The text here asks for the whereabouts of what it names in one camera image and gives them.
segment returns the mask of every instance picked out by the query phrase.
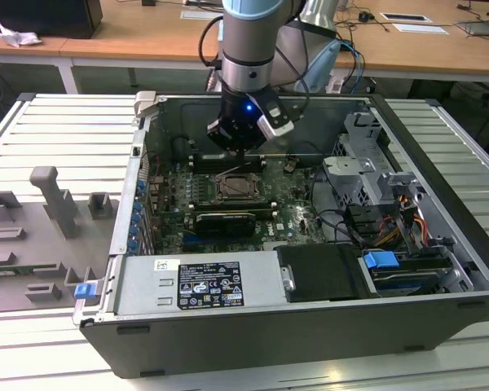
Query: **table leg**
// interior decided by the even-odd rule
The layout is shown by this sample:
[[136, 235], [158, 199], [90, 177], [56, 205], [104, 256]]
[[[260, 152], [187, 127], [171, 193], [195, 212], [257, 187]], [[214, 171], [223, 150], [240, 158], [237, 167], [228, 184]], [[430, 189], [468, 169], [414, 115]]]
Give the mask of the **table leg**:
[[129, 71], [129, 82], [131, 87], [138, 86], [138, 80], [136, 79], [136, 70], [134, 68], [127, 68]]
[[81, 94], [82, 87], [78, 79], [74, 75], [73, 62], [71, 59], [57, 59], [55, 66], [58, 67], [59, 75], [64, 83], [65, 92], [67, 94]]

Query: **warning symbol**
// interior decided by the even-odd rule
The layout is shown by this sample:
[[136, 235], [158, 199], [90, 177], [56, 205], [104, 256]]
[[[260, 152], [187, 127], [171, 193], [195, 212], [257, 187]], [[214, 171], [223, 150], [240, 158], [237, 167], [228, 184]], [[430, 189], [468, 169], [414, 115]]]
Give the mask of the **warning symbol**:
[[183, 295], [192, 293], [192, 283], [182, 283], [179, 292]]

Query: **yellow wire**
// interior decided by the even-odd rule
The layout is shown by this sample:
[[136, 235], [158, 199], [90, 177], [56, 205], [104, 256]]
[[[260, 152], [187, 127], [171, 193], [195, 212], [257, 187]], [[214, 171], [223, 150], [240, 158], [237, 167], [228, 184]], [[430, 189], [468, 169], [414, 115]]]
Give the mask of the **yellow wire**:
[[397, 227], [394, 230], [392, 230], [387, 236], [383, 237], [378, 242], [376, 242], [375, 245], [380, 246], [381, 244], [388, 242], [389, 240], [393, 239], [394, 237], [398, 236], [399, 234], [400, 234], [400, 230]]

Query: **red wire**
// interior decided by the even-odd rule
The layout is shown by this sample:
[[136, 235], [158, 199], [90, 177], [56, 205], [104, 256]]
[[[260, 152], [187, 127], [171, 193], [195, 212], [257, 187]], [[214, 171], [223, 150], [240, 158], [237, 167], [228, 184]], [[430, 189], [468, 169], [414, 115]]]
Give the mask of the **red wire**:
[[388, 222], [390, 220], [393, 220], [393, 218], [392, 217], [385, 217], [384, 220], [382, 220], [381, 225], [379, 226], [379, 229], [378, 229], [380, 231], [379, 236], [382, 235], [382, 226], [384, 226], [384, 223]]

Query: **white label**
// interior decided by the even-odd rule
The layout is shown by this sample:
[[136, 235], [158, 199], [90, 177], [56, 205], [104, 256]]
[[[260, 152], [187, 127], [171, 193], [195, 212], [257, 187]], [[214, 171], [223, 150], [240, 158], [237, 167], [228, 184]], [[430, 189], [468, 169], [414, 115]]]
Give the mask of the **white label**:
[[222, 295], [221, 298], [223, 300], [239, 300], [243, 298], [243, 295], [240, 293], [231, 293], [230, 295]]
[[422, 24], [400, 24], [393, 23], [393, 26], [400, 32], [403, 33], [426, 33], [426, 34], [444, 34], [449, 33], [438, 26], [426, 26]]
[[156, 259], [154, 261], [154, 271], [178, 270], [180, 259]]

